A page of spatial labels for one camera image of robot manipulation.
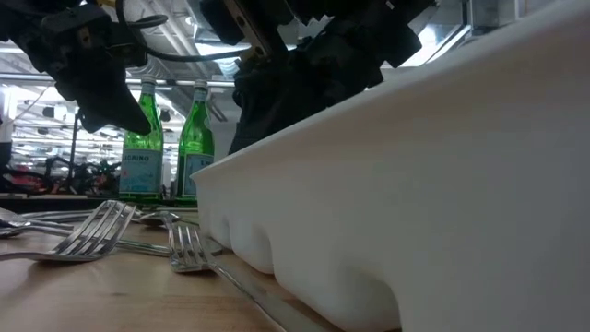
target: white container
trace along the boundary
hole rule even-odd
[[[203,227],[347,331],[590,331],[589,62],[562,2],[194,174]]]

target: cable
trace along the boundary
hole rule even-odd
[[[140,20],[138,20],[137,22],[127,22],[127,20],[125,19],[125,15],[124,15],[124,0],[117,0],[115,3],[115,11],[117,13],[117,18],[119,19],[119,24],[121,24],[124,29],[129,30],[130,32],[131,29],[143,29],[143,28],[136,28],[133,25],[136,23],[139,23],[141,21],[143,21],[144,19],[153,19],[153,21],[155,22],[156,19],[153,17],[147,17],[147,18],[142,18]],[[133,38],[136,40],[136,43],[144,50],[146,51],[146,53],[153,55],[157,58],[160,58],[162,60],[167,60],[167,61],[173,61],[173,62],[205,62],[205,61],[212,61],[212,60],[218,60],[218,59],[227,59],[230,57],[236,57],[236,56],[240,56],[240,54],[242,54],[243,51],[233,51],[233,52],[226,52],[226,53],[217,53],[217,54],[210,54],[210,55],[174,55],[174,54],[166,54],[166,53],[161,53],[158,52],[152,48],[150,48],[147,44],[145,44],[143,41],[140,41],[134,33],[130,33],[131,36],[133,36]]]

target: fork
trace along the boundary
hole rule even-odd
[[[0,254],[0,261],[9,259],[32,259],[37,261],[89,262],[110,253],[119,242],[135,208],[128,213],[125,205],[115,201],[104,201],[68,237],[47,253],[20,252]],[[106,208],[99,222],[94,222]]]
[[[73,230],[74,226],[64,225],[57,222],[27,219],[19,216],[18,214],[0,208],[0,227],[22,227],[22,226],[42,226],[42,227],[53,227],[61,230]]]
[[[171,267],[177,273],[191,273],[213,270],[219,276],[231,282],[246,297],[252,300],[275,324],[284,331],[325,332],[321,326],[304,316],[276,295],[264,290],[243,276],[238,280],[215,260],[205,246],[196,227],[177,226],[170,237]]]
[[[56,235],[61,237],[68,237],[72,232],[66,230],[55,229],[53,227],[43,226],[20,226],[16,228],[3,228],[0,229],[0,239],[11,238],[22,233],[34,231],[49,235]],[[132,252],[145,254],[145,255],[156,255],[161,257],[170,256],[170,249],[167,246],[141,243],[137,241],[120,240],[117,244],[118,248],[129,250]]]

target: utensil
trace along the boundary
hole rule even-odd
[[[9,237],[13,237],[19,235],[23,232],[27,231],[35,231],[44,234],[56,235],[67,237],[72,232],[66,230],[59,230],[51,227],[42,227],[42,226],[22,226],[18,228],[6,228],[0,229],[0,239],[6,239]],[[141,243],[136,241],[128,241],[128,240],[120,240],[117,244],[118,248],[139,252],[141,254],[146,255],[156,255],[161,257],[168,257],[170,255],[170,249],[163,245],[156,245],[156,244],[149,244],[149,243]]]
[[[171,225],[171,221],[169,221],[169,220],[172,218],[173,218],[172,214],[169,215],[166,213],[159,213],[159,222],[160,223],[164,223],[164,221],[162,221],[164,219],[165,222],[167,222]],[[53,227],[43,227],[43,226],[36,226],[36,225],[22,225],[22,226],[10,226],[7,228],[0,228],[0,239],[6,239],[9,237],[17,236],[17,235],[19,235],[23,232],[26,232],[26,231],[35,231],[35,232],[41,232],[41,233],[45,233],[45,234],[64,236],[64,237],[67,237],[71,234],[71,231],[56,229]],[[145,254],[145,255],[156,255],[156,256],[162,256],[162,257],[170,256],[170,248],[163,246],[163,245],[141,243],[141,242],[128,241],[128,240],[120,240],[119,243],[117,244],[117,247],[124,249],[124,250],[129,250],[129,251],[133,251],[133,252]],[[223,247],[219,243],[217,243],[211,239],[206,239],[206,247],[209,250],[209,252],[212,253],[212,255],[220,255],[223,251]]]
[[[22,226],[42,226],[42,227],[54,227],[61,230],[73,230],[74,226],[64,225],[57,222],[42,221],[35,219],[26,219],[15,212],[0,208],[0,228],[2,227],[22,227]]]
[[[98,222],[97,215],[105,211]],[[47,253],[20,252],[0,254],[0,261],[26,258],[37,261],[88,262],[97,260],[110,253],[119,242],[133,213],[128,213],[125,206],[115,201],[104,201],[88,218]]]
[[[137,222],[148,226],[164,225],[168,230],[168,239],[170,241],[173,236],[173,222],[176,220],[179,220],[178,216],[169,211],[156,211],[142,216]],[[223,252],[221,244],[208,238],[205,238],[205,247],[212,255],[221,255]]]
[[[201,245],[200,239],[201,237],[195,227],[174,226],[174,231],[169,239],[171,248],[170,261],[174,272],[190,273],[211,269],[231,282],[283,330],[326,331],[276,295],[264,290],[248,278],[241,276],[238,279],[235,273],[230,272],[227,267],[215,260],[213,255]]]
[[[131,211],[131,206],[126,206],[128,211]],[[77,210],[77,211],[46,211],[46,212],[32,212],[32,213],[23,213],[20,217],[23,218],[31,218],[31,219],[38,219],[44,221],[61,221],[61,222],[75,222],[85,219],[93,210]],[[131,221],[138,222],[145,224],[150,227],[158,227],[162,226],[162,220],[159,217],[160,212],[166,211],[156,211],[156,212],[143,212],[140,210],[136,210],[134,212],[134,216],[132,217]],[[172,222],[180,220],[181,218],[170,212],[171,216],[173,217]]]

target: wooden table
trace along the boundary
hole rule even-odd
[[[166,244],[164,230],[132,224],[127,240]],[[60,239],[26,233],[0,240],[0,252],[51,249]],[[233,254],[219,259],[247,271],[269,291],[329,330],[272,277]],[[179,275],[166,258],[119,251],[96,262],[47,265],[0,262],[0,330],[43,332],[272,331],[253,304],[213,273]]]

